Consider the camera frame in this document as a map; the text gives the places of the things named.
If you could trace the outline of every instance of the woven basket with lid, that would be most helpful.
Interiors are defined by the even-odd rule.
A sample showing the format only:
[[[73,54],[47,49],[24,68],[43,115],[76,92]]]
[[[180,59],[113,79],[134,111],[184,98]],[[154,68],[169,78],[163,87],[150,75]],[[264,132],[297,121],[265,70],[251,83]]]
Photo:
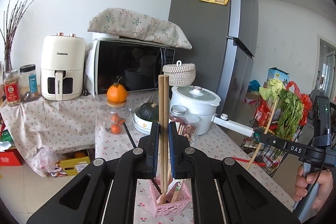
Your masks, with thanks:
[[[191,85],[196,77],[195,64],[182,64],[180,60],[173,65],[164,65],[162,71],[169,75],[170,86]]]

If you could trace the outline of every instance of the gray refrigerator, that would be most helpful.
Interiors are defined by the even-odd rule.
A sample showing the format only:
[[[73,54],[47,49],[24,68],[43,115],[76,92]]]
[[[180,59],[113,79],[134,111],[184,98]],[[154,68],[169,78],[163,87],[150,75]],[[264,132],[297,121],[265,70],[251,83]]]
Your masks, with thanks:
[[[172,0],[169,21],[192,45],[176,49],[174,60],[194,63],[198,85],[217,93],[217,113],[232,118],[250,81],[258,33],[258,0],[229,0],[226,5]]]

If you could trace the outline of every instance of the human hand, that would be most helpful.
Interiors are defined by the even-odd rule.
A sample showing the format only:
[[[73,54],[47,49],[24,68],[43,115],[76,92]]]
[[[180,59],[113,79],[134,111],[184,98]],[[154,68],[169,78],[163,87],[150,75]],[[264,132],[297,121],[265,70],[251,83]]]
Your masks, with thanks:
[[[314,184],[318,173],[319,172],[309,174],[305,178],[303,176],[303,165],[298,168],[293,200],[300,201],[304,196],[307,195],[308,192],[306,187],[308,184]],[[319,211],[327,200],[331,190],[333,189],[332,173],[329,170],[322,170],[317,183],[320,184],[320,187],[311,209],[317,209]]]

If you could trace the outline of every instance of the knob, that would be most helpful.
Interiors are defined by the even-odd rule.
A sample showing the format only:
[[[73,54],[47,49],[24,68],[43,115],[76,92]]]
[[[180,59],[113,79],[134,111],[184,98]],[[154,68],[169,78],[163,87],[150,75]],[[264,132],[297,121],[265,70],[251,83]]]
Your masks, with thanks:
[[[203,96],[202,88],[200,86],[194,86],[194,89],[189,91],[191,94],[196,96]]]
[[[220,116],[220,118],[223,119],[223,120],[225,120],[225,121],[229,120],[228,115],[225,114],[225,113],[222,113],[222,115]]]

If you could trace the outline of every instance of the glass jar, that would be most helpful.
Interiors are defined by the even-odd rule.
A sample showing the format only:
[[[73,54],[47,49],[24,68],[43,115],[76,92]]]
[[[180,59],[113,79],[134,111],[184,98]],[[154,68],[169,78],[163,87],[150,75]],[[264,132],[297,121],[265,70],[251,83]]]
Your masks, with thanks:
[[[3,80],[7,104],[17,106],[21,102],[20,78],[16,69],[5,72]]]
[[[20,67],[20,87],[23,102],[31,102],[39,97],[37,91],[36,67],[34,64]]]
[[[187,109],[181,105],[173,105],[170,109],[169,119],[172,122],[183,122]]]
[[[104,112],[104,128],[109,133],[125,132],[123,122],[132,120],[131,104],[128,101],[116,105],[107,103]]]
[[[195,133],[195,130],[197,128],[197,124],[200,121],[199,117],[194,114],[186,114],[184,116],[184,123],[183,123],[183,129],[182,129],[182,136],[187,137],[190,139],[192,135]]]

